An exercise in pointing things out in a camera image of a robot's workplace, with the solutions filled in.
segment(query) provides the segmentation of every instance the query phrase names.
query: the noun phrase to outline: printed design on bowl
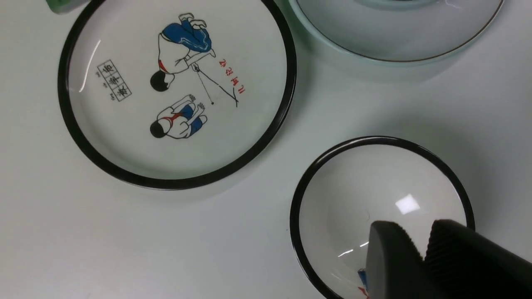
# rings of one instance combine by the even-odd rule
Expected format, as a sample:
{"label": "printed design on bowl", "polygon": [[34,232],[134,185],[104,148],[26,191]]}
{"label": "printed design on bowl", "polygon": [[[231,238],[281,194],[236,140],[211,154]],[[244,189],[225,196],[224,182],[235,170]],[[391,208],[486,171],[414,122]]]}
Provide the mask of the printed design on bowl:
{"label": "printed design on bowl", "polygon": [[111,100],[114,101],[117,99],[120,102],[131,95],[131,90],[110,59],[98,65],[96,76],[98,78],[103,77],[105,80],[103,87],[111,89],[111,93],[109,94]]}
{"label": "printed design on bowl", "polygon": [[369,299],[369,291],[368,291],[368,283],[366,279],[366,271],[365,269],[360,269],[358,271],[360,280],[362,281],[362,284],[364,284],[364,287],[359,287],[359,290],[366,296],[366,299]]}

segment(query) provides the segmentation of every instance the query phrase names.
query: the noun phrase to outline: cartoon child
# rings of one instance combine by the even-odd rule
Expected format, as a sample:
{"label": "cartoon child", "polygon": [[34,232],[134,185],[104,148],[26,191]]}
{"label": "cartoon child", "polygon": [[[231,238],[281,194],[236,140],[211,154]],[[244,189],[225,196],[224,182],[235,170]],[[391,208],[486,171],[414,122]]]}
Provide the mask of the cartoon child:
{"label": "cartoon child", "polygon": [[358,274],[359,274],[360,280],[364,284],[364,287],[359,287],[359,290],[364,294],[364,296],[366,296],[367,299],[369,299],[368,280],[367,280],[365,269],[360,269],[358,271]]}
{"label": "cartoon child", "polygon": [[159,34],[159,71],[153,74],[153,89],[163,92],[170,87],[176,74],[193,66],[208,55],[216,57],[212,49],[207,24],[203,20],[195,20],[191,13],[179,16],[181,24],[172,23]]}
{"label": "cartoon child", "polygon": [[150,126],[149,130],[155,138],[170,136],[174,139],[188,138],[198,132],[207,116],[203,103],[195,105],[196,98],[187,95],[177,103],[161,111],[157,115],[157,120]]}

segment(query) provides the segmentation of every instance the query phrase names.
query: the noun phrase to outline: blue pants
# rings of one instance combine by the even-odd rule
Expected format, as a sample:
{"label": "blue pants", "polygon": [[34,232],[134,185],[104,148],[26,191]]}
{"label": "blue pants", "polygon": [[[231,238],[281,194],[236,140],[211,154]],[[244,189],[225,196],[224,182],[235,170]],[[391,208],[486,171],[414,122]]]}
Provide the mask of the blue pants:
{"label": "blue pants", "polygon": [[[194,110],[189,105],[186,105],[179,111],[179,114],[184,116],[186,119],[190,120],[192,118],[192,115],[194,115]],[[203,122],[200,118],[196,118],[191,124],[190,124],[190,136],[194,135],[195,132],[198,132],[201,127],[203,126]]]}
{"label": "blue pants", "polygon": [[185,45],[196,52],[205,53],[212,48],[209,32],[205,29],[193,29],[188,20],[183,20],[181,24],[172,23],[168,25],[163,30],[163,34],[171,42]]}

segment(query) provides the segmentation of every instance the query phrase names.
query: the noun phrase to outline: bowl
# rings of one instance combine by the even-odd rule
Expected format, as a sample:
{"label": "bowl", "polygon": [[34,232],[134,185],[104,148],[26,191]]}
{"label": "bowl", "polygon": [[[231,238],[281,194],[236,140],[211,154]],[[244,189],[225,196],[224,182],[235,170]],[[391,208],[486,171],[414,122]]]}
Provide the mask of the bowl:
{"label": "bowl", "polygon": [[366,298],[372,222],[398,223],[425,255],[434,220],[475,229],[452,170],[412,142],[385,136],[341,143],[317,158],[297,185],[290,236],[301,267],[325,298]]}
{"label": "bowl", "polygon": [[340,52],[385,64],[457,53],[493,22],[504,0],[289,0],[304,27]]}

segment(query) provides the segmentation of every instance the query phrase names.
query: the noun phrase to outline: foot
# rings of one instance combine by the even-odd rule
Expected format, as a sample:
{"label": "foot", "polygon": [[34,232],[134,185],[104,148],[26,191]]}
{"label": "foot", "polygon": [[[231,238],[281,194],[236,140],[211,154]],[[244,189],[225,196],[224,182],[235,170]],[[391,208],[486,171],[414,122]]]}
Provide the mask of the foot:
{"label": "foot", "polygon": [[190,21],[190,25],[192,25],[192,29],[200,30],[207,28],[207,23],[203,20],[192,20]]}
{"label": "foot", "polygon": [[179,21],[183,22],[184,20],[190,20],[190,19],[193,19],[194,18],[194,15],[191,14],[191,13],[184,13],[182,15],[179,16]]}

